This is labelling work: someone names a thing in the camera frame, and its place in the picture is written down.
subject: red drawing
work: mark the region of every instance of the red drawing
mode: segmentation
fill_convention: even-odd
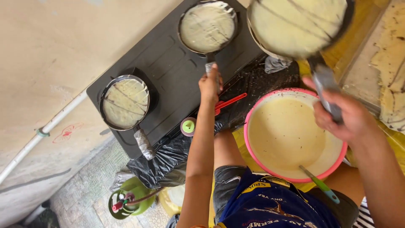
[[[65,127],[65,129],[62,130],[62,133],[60,135],[58,135],[53,141],[52,143],[61,143],[61,142],[65,142],[68,141],[70,139],[70,136],[73,132],[79,130],[84,123],[75,123],[73,125],[69,125],[67,127]]]

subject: wall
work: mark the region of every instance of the wall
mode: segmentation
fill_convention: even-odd
[[[180,2],[0,2],[0,170]],[[0,185],[0,228],[56,192],[111,139],[106,129],[88,98],[73,110]]]

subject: stove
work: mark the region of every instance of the stove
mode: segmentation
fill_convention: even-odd
[[[184,47],[177,36],[180,16],[198,1],[184,0],[87,89],[98,109],[100,95],[113,78],[133,74],[145,81],[154,102],[140,127],[156,150],[178,134],[173,129],[200,104],[198,81],[205,73],[206,59]],[[263,51],[247,28],[246,8],[237,0],[223,1],[238,17],[236,37],[215,55],[225,84]],[[142,155],[133,129],[111,131],[131,159]]]

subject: frying pan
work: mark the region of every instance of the frying pan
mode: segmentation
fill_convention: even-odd
[[[280,53],[276,52],[274,50],[267,50],[256,38],[254,31],[252,29],[252,26],[250,24],[250,15],[252,14],[252,5],[253,4],[262,4],[263,0],[252,0],[250,6],[247,9],[247,25],[250,30],[250,33],[253,36],[253,39],[259,45],[259,47],[266,52],[270,56],[274,56],[274,54],[279,55],[279,56],[285,56],[285,57],[291,57],[291,58],[298,58],[297,56],[289,56],[288,54],[285,53]],[[343,17],[342,25],[339,28],[337,34],[334,37],[331,37],[330,42],[323,46],[321,50],[324,50],[334,44],[336,41],[339,40],[339,38],[346,32],[347,28],[350,25],[350,22],[352,21],[353,15],[354,15],[354,0],[346,0],[347,2],[347,7],[346,11]],[[332,115],[333,120],[338,123],[338,124],[343,124],[343,119],[342,119],[342,110],[340,109],[339,106],[336,104],[331,104],[327,102],[323,96],[322,96],[322,90],[329,90],[329,91],[335,91],[335,92],[340,92],[340,88],[338,87],[337,83],[335,82],[333,70],[328,67],[325,63],[325,60],[322,58],[322,55],[320,53],[320,50],[317,52],[311,54],[308,58],[308,63],[311,68],[312,72],[312,77],[313,81],[316,85],[316,90],[318,92],[319,98],[321,100],[321,103],[323,107]]]
[[[149,90],[148,88],[146,88],[146,92],[148,93],[148,102],[146,105],[146,110],[145,113],[143,115],[143,117],[138,120],[135,125],[133,125],[130,128],[121,128],[119,126],[114,125],[113,123],[109,122],[105,113],[104,113],[104,101],[105,96],[107,94],[107,91],[109,88],[111,88],[111,86],[113,86],[115,83],[125,80],[125,79],[130,79],[130,80],[136,80],[138,82],[140,82],[141,84],[145,84],[143,82],[143,80],[141,80],[139,77],[134,76],[134,75],[122,75],[119,76],[113,80],[111,80],[111,82],[107,85],[107,87],[103,90],[103,92],[101,93],[101,99],[100,99],[100,106],[99,106],[99,110],[100,110],[100,114],[101,117],[103,118],[104,122],[112,129],[116,130],[116,131],[127,131],[127,130],[131,130],[131,129],[136,129],[136,132],[134,134],[134,137],[136,139],[136,142],[138,143],[138,147],[141,150],[143,156],[147,159],[147,160],[151,160],[152,158],[154,158],[156,156],[155,151],[153,150],[152,145],[150,144],[145,132],[143,131],[143,129],[141,129],[139,127],[139,123],[143,120],[143,118],[145,118],[146,114],[148,113],[149,110],[149,103],[150,103],[150,95],[149,95]]]
[[[195,50],[195,49],[193,49],[193,48],[190,48],[189,46],[187,46],[187,45],[183,42],[183,40],[181,39],[180,26],[181,26],[181,23],[182,23],[182,21],[183,21],[184,15],[185,15],[190,9],[196,7],[197,5],[203,5],[203,4],[207,4],[207,3],[213,3],[213,2],[221,2],[221,3],[223,3],[224,11],[228,12],[228,13],[231,15],[231,17],[233,18],[234,30],[233,30],[232,36],[228,39],[228,41],[226,41],[225,43],[221,44],[221,46],[220,46],[217,50],[215,50],[215,51],[213,51],[213,52],[208,52],[208,53],[206,53],[206,52],[201,52],[200,50]],[[204,1],[200,1],[200,2],[198,2],[198,3],[194,4],[194,5],[192,5],[190,8],[188,8],[188,9],[180,16],[180,20],[179,20],[179,23],[178,23],[178,25],[177,25],[177,35],[178,35],[178,37],[179,37],[180,42],[181,42],[187,49],[189,49],[189,50],[192,51],[192,52],[205,55],[205,57],[207,58],[207,63],[205,64],[205,72],[208,74],[208,73],[211,71],[212,65],[215,63],[215,54],[218,53],[220,50],[222,50],[225,46],[227,46],[227,45],[233,40],[233,38],[234,38],[234,37],[236,36],[236,34],[237,34],[237,30],[238,30],[237,28],[238,28],[237,14],[236,14],[235,10],[234,10],[228,3],[225,3],[225,2],[223,2],[223,1],[217,1],[217,0],[204,0]],[[220,84],[219,84],[219,78],[218,78],[218,77],[217,77],[217,90],[218,90],[218,93],[220,93]]]

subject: hand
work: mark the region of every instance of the hand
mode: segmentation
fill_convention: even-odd
[[[315,89],[312,79],[305,77],[303,82],[308,87]],[[328,130],[337,138],[348,143],[364,140],[370,134],[381,132],[373,116],[360,102],[349,95],[338,92],[323,91],[322,94],[329,103],[334,103],[342,109],[344,125],[333,122],[332,116],[318,101],[313,105],[313,109],[316,124],[320,128]]]
[[[209,74],[204,74],[198,82],[201,91],[201,102],[208,101],[214,104],[218,102],[217,75],[219,77],[220,91],[223,90],[222,77],[218,73],[218,65],[214,63]]]

